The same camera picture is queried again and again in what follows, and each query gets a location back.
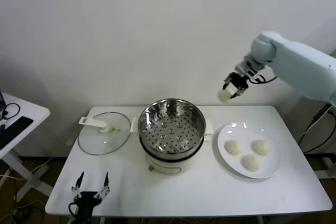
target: table leg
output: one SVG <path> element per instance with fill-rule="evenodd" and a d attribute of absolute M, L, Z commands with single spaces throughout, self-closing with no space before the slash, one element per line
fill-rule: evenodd
<path fill-rule="evenodd" d="M 0 188 L 1 188 L 1 187 L 3 186 L 3 184 L 5 183 L 5 181 L 6 181 L 6 179 L 7 179 L 6 176 L 9 176 L 9 174 L 10 174 L 10 170 L 7 169 L 7 171 L 5 172 L 4 176 L 1 177 L 1 179 L 0 179 Z"/>
<path fill-rule="evenodd" d="M 315 170 L 315 174 L 319 179 L 336 179 L 336 163 L 332 163 L 328 157 L 322 158 L 325 165 L 328 167 L 326 170 Z"/>
<path fill-rule="evenodd" d="M 50 196 L 53 187 L 39 180 L 39 178 L 48 170 L 48 166 L 42 166 L 35 174 L 32 174 L 21 164 L 21 160 L 12 152 L 8 152 L 2 160 L 27 180 L 27 183 L 17 193 L 17 201 L 22 200 L 31 188 Z"/>
<path fill-rule="evenodd" d="M 259 224 L 265 224 L 262 216 L 257 216 Z"/>
<path fill-rule="evenodd" d="M 274 219 L 270 220 L 267 222 L 267 224 L 288 224 L 291 221 L 295 220 L 301 215 L 282 215 L 282 216 L 277 216 Z"/>

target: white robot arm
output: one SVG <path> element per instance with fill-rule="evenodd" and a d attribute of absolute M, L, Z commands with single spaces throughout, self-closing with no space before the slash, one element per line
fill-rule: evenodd
<path fill-rule="evenodd" d="M 258 80 L 258 72 L 265 66 L 305 97 L 336 106 L 336 59 L 273 31 L 264 31 L 254 39 L 251 52 L 225 79 L 218 98 L 225 102 L 242 95 L 247 81 Z"/>

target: white table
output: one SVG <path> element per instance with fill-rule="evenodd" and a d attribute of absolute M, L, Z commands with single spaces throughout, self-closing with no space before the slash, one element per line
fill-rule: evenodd
<path fill-rule="evenodd" d="M 6 128 L 8 128 L 12 123 L 18 120 L 21 116 L 25 116 L 33 120 L 33 123 L 30 126 L 28 126 L 18 136 L 16 136 L 16 138 L 14 138 L 11 142 L 9 142 L 4 148 L 0 150 L 0 158 L 27 180 L 27 183 L 17 193 L 17 201 L 20 201 L 31 188 L 34 188 L 49 196 L 53 187 L 39 180 L 39 178 L 48 170 L 49 167 L 45 165 L 38 169 L 35 174 L 32 174 L 22 165 L 22 161 L 17 157 L 12 149 L 30 132 L 32 132 L 41 122 L 43 122 L 50 115 L 50 111 L 47 108 L 43 108 L 39 105 L 27 102 L 17 97 L 13 97 L 6 93 L 3 93 L 3 97 L 6 104 L 12 102 L 17 103 L 21 108 L 17 116 L 7 120 Z M 7 111 L 7 116 L 10 117 L 17 112 L 17 106 L 11 105 L 8 107 Z M 0 180 L 0 187 L 4 183 L 5 179 L 6 177 L 3 177 Z"/>
<path fill-rule="evenodd" d="M 199 108 L 212 121 L 215 131 L 226 123 L 251 122 L 271 132 L 281 152 L 279 171 L 262 180 L 238 175 L 218 156 L 214 148 L 216 135 L 192 157 L 192 166 L 177 175 L 150 172 L 136 134 L 119 150 L 103 156 L 84 153 L 76 141 L 48 199 L 46 212 L 69 215 L 71 187 L 83 171 L 82 191 L 100 190 L 109 172 L 111 191 L 93 210 L 94 216 L 262 216 L 332 208 L 314 171 L 273 107 Z M 142 110 L 142 107 L 94 107 L 88 117 L 116 111 L 132 121 Z"/>

